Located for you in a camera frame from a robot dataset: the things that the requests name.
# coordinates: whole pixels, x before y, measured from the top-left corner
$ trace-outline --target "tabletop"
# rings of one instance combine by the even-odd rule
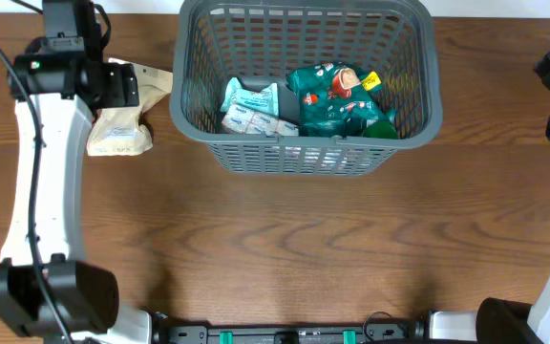
[[[108,56],[171,71],[175,15],[111,15]],[[86,157],[81,227],[121,299],[213,325],[361,322],[534,303],[550,271],[550,93],[532,71],[550,20],[436,18],[444,123],[430,144],[365,177],[241,175],[171,121],[154,148]],[[22,53],[34,14],[0,14]],[[0,62],[0,248],[11,221],[18,134]],[[18,339],[0,322],[0,342]]]

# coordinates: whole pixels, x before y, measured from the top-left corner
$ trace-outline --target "white background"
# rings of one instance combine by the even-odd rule
[[[41,8],[41,0],[26,1]],[[95,0],[95,2],[102,4],[108,13],[178,13],[182,0]],[[550,0],[421,0],[421,2],[433,16],[550,18]],[[0,0],[0,11],[26,10],[9,0]]]

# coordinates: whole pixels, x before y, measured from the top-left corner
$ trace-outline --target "gray plastic basket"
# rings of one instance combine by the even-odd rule
[[[397,110],[400,140],[217,133],[230,77],[285,82],[330,61],[380,75],[377,102]],[[429,142],[442,123],[434,23],[417,0],[186,0],[173,67],[173,121],[233,171],[364,175],[396,150]]]

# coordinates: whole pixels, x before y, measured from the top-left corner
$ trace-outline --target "basket rim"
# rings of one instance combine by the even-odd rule
[[[251,144],[251,145],[282,145],[282,146],[320,146],[320,147],[345,147],[355,146],[359,148],[383,148],[383,149],[413,149],[420,147],[436,137],[443,121],[443,108],[440,97],[438,58],[434,38],[434,21],[426,7],[419,0],[379,0],[381,3],[392,3],[393,6],[406,6],[414,12],[419,22],[419,34],[422,36],[421,44],[417,49],[422,53],[423,61],[419,68],[423,68],[424,86],[428,88],[428,96],[423,99],[427,102],[427,109],[430,111],[427,122],[421,133],[412,138],[402,140],[386,140],[374,138],[317,138],[317,137],[267,137],[265,135],[233,135],[233,134],[212,134],[205,133],[196,128],[186,119],[181,109],[181,93],[184,83],[185,66],[188,50],[188,32],[190,29],[190,18],[201,4],[202,0],[185,0],[181,5],[179,17],[179,29],[174,52],[173,61],[173,91],[171,93],[169,111],[171,119],[178,129],[188,138],[207,144]],[[243,2],[230,2],[235,5]],[[299,3],[304,1],[291,0],[295,8],[302,7]],[[370,4],[375,1],[352,1],[346,2],[346,10],[349,11],[350,3]]]

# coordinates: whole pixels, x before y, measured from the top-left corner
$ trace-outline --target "chip bag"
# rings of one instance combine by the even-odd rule
[[[288,87],[301,102],[301,136],[358,136],[377,121],[391,125],[358,75],[364,73],[341,62],[305,67],[290,74]]]

